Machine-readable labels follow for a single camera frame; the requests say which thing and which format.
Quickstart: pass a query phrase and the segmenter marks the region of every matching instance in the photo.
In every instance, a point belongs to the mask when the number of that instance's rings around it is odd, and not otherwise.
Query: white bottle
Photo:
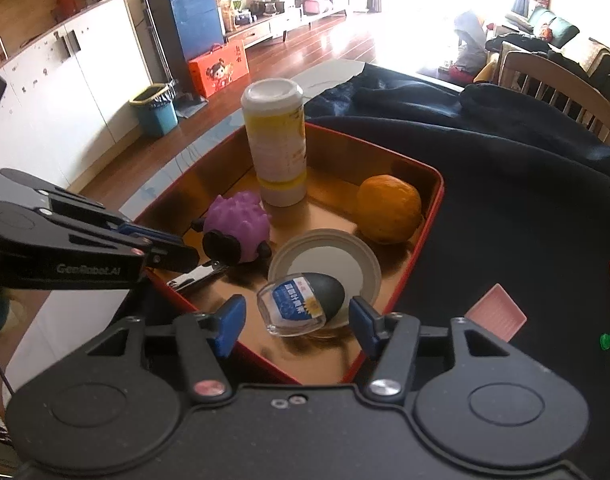
[[[300,202],[307,194],[302,88],[265,79],[245,89],[241,105],[262,200],[278,207]]]

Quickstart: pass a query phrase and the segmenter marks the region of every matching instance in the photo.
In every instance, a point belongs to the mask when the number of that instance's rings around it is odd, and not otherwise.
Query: blue trash can
[[[168,84],[154,83],[130,100],[145,135],[163,137],[178,124],[175,94]]]

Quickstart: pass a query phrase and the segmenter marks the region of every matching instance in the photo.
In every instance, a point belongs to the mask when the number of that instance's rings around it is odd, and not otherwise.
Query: dark blue cloth
[[[495,283],[528,322],[512,344],[590,405],[574,456],[610,479],[610,148],[549,105],[492,85],[458,94],[367,65],[306,105],[315,124],[437,168],[446,192],[398,303],[445,326]]]

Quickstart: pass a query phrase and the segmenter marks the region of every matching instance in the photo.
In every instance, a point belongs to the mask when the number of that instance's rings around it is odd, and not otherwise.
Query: green pushpin
[[[610,349],[610,334],[603,334],[600,336],[600,348],[603,350]]]

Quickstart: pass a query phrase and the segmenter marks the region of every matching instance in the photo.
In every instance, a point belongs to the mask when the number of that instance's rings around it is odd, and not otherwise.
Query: chair backrest
[[[517,86],[520,74],[527,77],[521,86]],[[573,103],[580,105],[576,122],[610,145],[610,102],[600,92],[549,59],[528,52],[507,53],[501,66],[499,85],[526,94],[532,81],[540,82],[536,92],[539,101],[545,100],[548,88],[554,90],[548,100],[550,105],[555,105],[561,96],[567,98],[563,114],[569,113]]]

